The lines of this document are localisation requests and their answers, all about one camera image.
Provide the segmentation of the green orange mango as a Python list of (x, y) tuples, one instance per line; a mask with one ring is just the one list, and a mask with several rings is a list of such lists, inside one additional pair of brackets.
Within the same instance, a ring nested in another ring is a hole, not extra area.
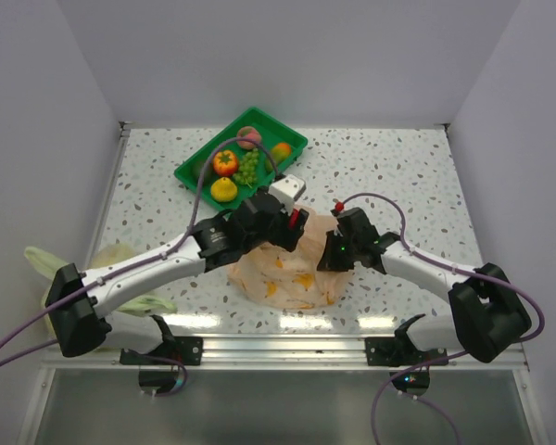
[(273, 171), (273, 165), (278, 167), (284, 162), (292, 153), (292, 147), (286, 142), (281, 142), (275, 145), (270, 150), (270, 155), (265, 159), (264, 167), (266, 172)]

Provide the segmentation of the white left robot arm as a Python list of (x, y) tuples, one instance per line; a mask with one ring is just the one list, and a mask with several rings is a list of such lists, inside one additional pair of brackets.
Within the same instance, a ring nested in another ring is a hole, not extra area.
[(202, 220), (151, 253), (84, 273), (72, 263), (59, 268), (45, 307), (62, 355), (109, 346), (167, 362), (174, 342), (164, 319), (133, 317), (118, 308), (169, 282), (236, 263), (263, 243), (293, 251), (309, 217), (294, 207), (303, 192), (293, 185), (262, 187), (228, 217)]

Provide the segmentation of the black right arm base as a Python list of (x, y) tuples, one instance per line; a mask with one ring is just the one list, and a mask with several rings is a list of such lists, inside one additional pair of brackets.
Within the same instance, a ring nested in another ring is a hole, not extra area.
[(366, 337), (364, 345), (367, 364), (400, 367), (441, 359), (442, 362), (437, 365), (447, 365), (449, 359), (445, 349), (420, 351), (411, 343), (407, 331), (421, 318), (424, 318), (424, 314), (411, 317), (394, 331), (392, 337)]

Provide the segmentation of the yellow lemon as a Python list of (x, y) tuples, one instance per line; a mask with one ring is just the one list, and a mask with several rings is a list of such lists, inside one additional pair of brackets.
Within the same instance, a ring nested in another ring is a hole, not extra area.
[(209, 192), (214, 201), (226, 203), (237, 198), (238, 187), (229, 177), (222, 177), (211, 185)]

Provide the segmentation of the green lime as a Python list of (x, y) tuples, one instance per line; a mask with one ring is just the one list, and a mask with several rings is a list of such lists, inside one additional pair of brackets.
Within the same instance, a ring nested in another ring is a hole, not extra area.
[(192, 167), (192, 174), (196, 179), (200, 177), (201, 171), (204, 167), (205, 162), (202, 160), (197, 161)]

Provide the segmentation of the pink green peach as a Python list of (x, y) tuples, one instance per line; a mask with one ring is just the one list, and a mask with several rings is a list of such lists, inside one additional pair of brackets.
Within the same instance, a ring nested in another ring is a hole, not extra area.
[(244, 150), (252, 150), (256, 147), (256, 143), (262, 141), (259, 131), (253, 126), (242, 127), (236, 135), (239, 138), (237, 144)]

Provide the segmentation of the green grape bunch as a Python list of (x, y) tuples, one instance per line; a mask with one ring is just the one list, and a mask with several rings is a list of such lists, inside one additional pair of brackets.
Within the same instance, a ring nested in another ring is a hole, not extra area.
[(258, 183), (257, 167), (259, 165), (259, 152), (256, 148), (247, 150), (238, 160), (237, 172), (232, 176), (235, 183), (242, 186), (253, 187)]

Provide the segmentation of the red apple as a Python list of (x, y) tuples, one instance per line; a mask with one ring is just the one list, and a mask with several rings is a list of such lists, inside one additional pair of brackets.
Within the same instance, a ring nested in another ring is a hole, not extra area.
[(299, 211), (298, 211), (297, 209), (294, 209), (294, 210), (292, 211), (292, 213), (291, 213), (291, 215), (290, 215), (290, 218), (289, 218), (289, 221), (288, 221), (288, 225), (287, 225), (287, 227), (288, 227), (290, 230), (293, 230), (293, 229), (295, 228), (295, 226), (296, 226), (296, 224), (297, 224), (298, 214), (299, 214)]

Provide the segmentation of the orange translucent plastic bag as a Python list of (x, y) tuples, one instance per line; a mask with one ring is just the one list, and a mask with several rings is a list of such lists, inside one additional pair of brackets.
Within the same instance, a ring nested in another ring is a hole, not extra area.
[(310, 216), (294, 251), (265, 243), (228, 267), (228, 279), (250, 300), (281, 310), (333, 305), (345, 294), (351, 272), (321, 272), (326, 234), (336, 219), (308, 208)]

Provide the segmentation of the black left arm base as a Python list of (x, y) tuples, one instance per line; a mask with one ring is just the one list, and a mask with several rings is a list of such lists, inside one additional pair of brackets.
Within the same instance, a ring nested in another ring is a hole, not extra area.
[(199, 366), (204, 350), (202, 337), (177, 337), (160, 315), (149, 317), (158, 326), (161, 341), (157, 346), (145, 353), (123, 350), (120, 363), (123, 365), (156, 365), (180, 362), (183, 365)]

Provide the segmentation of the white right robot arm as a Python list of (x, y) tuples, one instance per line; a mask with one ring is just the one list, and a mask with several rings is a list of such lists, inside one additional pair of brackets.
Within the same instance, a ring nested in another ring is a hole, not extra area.
[(326, 234), (318, 270), (347, 272), (360, 264), (409, 281), (450, 306), (448, 317), (418, 314), (401, 324), (385, 349), (388, 365), (432, 359), (438, 349), (461, 349), (489, 363), (531, 328), (527, 310), (499, 266), (467, 268), (439, 261), (405, 247), (396, 233), (379, 234), (360, 208), (337, 204), (332, 213), (336, 228)]

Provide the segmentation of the green plastic tray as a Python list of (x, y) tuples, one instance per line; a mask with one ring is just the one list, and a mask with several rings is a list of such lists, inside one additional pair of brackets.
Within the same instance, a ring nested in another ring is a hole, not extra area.
[[(308, 139), (282, 122), (276, 120), (274, 117), (265, 113), (264, 111), (252, 107), (247, 109), (228, 126), (222, 129), (219, 133), (214, 135), (205, 144), (196, 150), (187, 160), (185, 160), (174, 171), (175, 178), (183, 183), (183, 185), (190, 191), (196, 191), (197, 180), (192, 174), (192, 167), (199, 161), (206, 161), (210, 153), (227, 139), (236, 137), (237, 132), (246, 126), (253, 126), (256, 128), (261, 137), (261, 143), (271, 150), (275, 145), (281, 142), (286, 142), (292, 147), (291, 155), (282, 162), (277, 168), (278, 172), (285, 174), (286, 170), (300, 157), (303, 149), (307, 146)], [(266, 172), (264, 163), (266, 156), (263, 152), (259, 153), (259, 165), (257, 167), (258, 183), (253, 187), (242, 186), (235, 183), (238, 187), (238, 196), (235, 200), (226, 203), (216, 202), (210, 195), (211, 185), (220, 176), (217, 175), (212, 167), (208, 168), (205, 173), (204, 185), (201, 192), (201, 200), (207, 202), (215, 210), (234, 209), (238, 204), (247, 197), (251, 197), (255, 191), (261, 186), (268, 186), (275, 177), (275, 171)]]

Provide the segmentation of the aluminium side rail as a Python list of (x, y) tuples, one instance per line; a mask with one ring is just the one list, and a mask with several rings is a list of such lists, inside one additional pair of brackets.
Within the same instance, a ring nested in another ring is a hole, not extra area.
[(118, 174), (120, 172), (120, 165), (123, 162), (123, 157), (131, 134), (131, 130), (131, 124), (129, 122), (120, 121), (120, 137), (118, 139), (115, 157), (113, 159), (112, 170), (107, 179), (107, 187), (105, 189), (105, 194), (103, 196), (99, 212), (97, 214), (95, 229), (92, 233), (87, 254), (85, 256), (85, 265), (88, 265), (90, 263), (94, 254), (98, 251), (100, 239), (106, 226), (108, 209), (115, 191)]

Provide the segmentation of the aluminium front rail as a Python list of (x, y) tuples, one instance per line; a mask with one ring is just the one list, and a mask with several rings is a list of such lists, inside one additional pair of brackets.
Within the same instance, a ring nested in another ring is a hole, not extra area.
[[(202, 335), (180, 337), (178, 351), (171, 357), (189, 367), (201, 366), (207, 370), (362, 370), (401, 369), (414, 362), (428, 360), (430, 356), (412, 358), (411, 363), (400, 366), (385, 362), (385, 355), (375, 346), (388, 343), (392, 337), (334, 336), (334, 335)], [(526, 370), (523, 348), (513, 346), (501, 353), (492, 363), (482, 363), (470, 356), (451, 358), (455, 350), (432, 352), (441, 355), (449, 370), (480, 370), (489, 366), (493, 370)], [(122, 365), (156, 366), (141, 362), (125, 350), (98, 350), (80, 357), (65, 358), (57, 348), (50, 348), (43, 357), (43, 365), (56, 369), (113, 369)]]

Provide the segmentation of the red fruit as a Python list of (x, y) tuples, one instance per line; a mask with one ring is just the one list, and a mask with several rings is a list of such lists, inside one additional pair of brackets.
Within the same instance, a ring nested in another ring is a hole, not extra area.
[(214, 156), (212, 168), (220, 177), (230, 177), (238, 172), (239, 159), (232, 150), (222, 150)]

